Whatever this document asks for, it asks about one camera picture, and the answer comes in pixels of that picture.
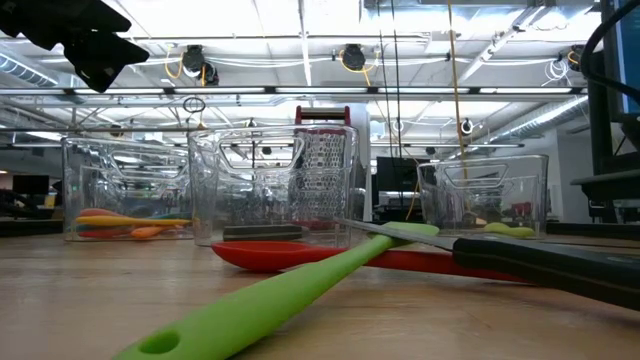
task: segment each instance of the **green spatula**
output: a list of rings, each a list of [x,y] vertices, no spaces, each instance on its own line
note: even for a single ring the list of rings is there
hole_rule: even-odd
[[[385,226],[425,235],[438,233],[438,228],[430,225]],[[358,267],[404,244],[376,235],[342,254],[225,295],[130,345],[114,359],[225,359],[271,334]]]

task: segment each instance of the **spatula hole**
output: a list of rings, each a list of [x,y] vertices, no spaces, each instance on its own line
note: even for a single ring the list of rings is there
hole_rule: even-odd
[[[178,343],[180,343],[178,333],[175,330],[168,330],[147,338],[138,349],[145,354],[166,354],[175,349]]]

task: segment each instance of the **clear plastic bin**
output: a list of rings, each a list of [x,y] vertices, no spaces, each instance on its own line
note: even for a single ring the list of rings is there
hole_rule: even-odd
[[[545,235],[547,163],[543,155],[425,163],[418,166],[422,214],[442,235],[482,232],[488,223]]]
[[[88,138],[62,144],[66,240],[193,239],[186,148]],[[114,223],[122,216],[135,220]]]
[[[300,234],[311,243],[349,245],[348,229],[333,219],[353,218],[359,161],[355,129],[291,125],[198,131],[189,136],[189,150],[197,245],[234,238],[291,240]],[[238,237],[237,227],[246,227],[245,235]]]

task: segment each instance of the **wooden table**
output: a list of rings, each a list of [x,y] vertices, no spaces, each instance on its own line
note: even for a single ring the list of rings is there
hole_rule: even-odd
[[[640,256],[640,249],[614,251]],[[0,359],[108,359],[265,277],[224,264],[191,241],[2,239]],[[362,268],[237,358],[619,360],[639,354],[638,312],[552,289]]]

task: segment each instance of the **ceiling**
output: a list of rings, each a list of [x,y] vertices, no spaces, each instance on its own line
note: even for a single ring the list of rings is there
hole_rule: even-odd
[[[453,62],[448,61],[450,43],[448,16],[442,1],[395,0],[394,15],[390,1],[380,2],[378,17],[371,0],[104,0],[106,4],[128,18],[132,27],[119,34],[147,50],[151,57],[145,64],[127,67],[112,88],[186,87],[200,86],[193,78],[178,72],[180,53],[187,45],[201,44],[204,54],[217,69],[220,86],[358,86],[367,85],[363,73],[346,71],[339,55],[347,43],[362,45],[371,67],[368,78],[372,86],[442,86],[449,87],[453,79]],[[301,21],[300,5],[303,6]],[[567,68],[569,47],[584,44],[600,23],[600,13],[590,10],[592,0],[557,1],[559,6],[539,13],[535,21],[526,24],[525,31],[510,33],[509,29],[527,11],[527,1],[454,1],[455,62],[458,76],[464,75],[460,86],[501,87],[566,87],[584,86],[581,74]],[[306,39],[303,39],[304,26]],[[475,69],[474,59],[491,44],[495,49],[483,58]],[[58,79],[73,79],[74,70],[62,56],[62,47],[48,52],[25,39],[0,38],[0,53],[19,57],[38,71]],[[304,54],[309,61],[305,64]],[[0,73],[3,88],[32,86],[6,73]],[[84,84],[73,81],[73,86]],[[17,101],[27,109],[55,117],[60,122],[45,119],[42,124],[60,126],[83,119],[87,126],[175,127],[183,125],[190,114],[181,108],[119,106],[108,108],[75,105],[39,107],[39,103],[56,101],[55,97],[4,97]],[[136,97],[134,100],[153,100]],[[243,99],[251,103],[250,96]],[[253,118],[258,123],[291,123],[295,107],[335,106],[331,97],[284,98],[276,105],[263,100],[253,105],[210,107],[202,114],[208,126],[244,124]],[[451,141],[456,136],[452,120],[455,104],[450,98],[442,101],[421,101],[415,97],[367,100],[370,118],[384,122],[388,113],[392,120],[403,121],[402,136],[406,141]],[[487,101],[462,101],[460,116],[476,125],[473,136],[480,137],[504,127],[518,116],[543,105],[539,98],[512,101],[499,96]],[[5,126],[24,126],[16,118],[4,119]],[[167,140],[180,142],[180,133],[165,135]],[[35,140],[26,136],[26,140]],[[375,141],[388,141],[388,135]]]

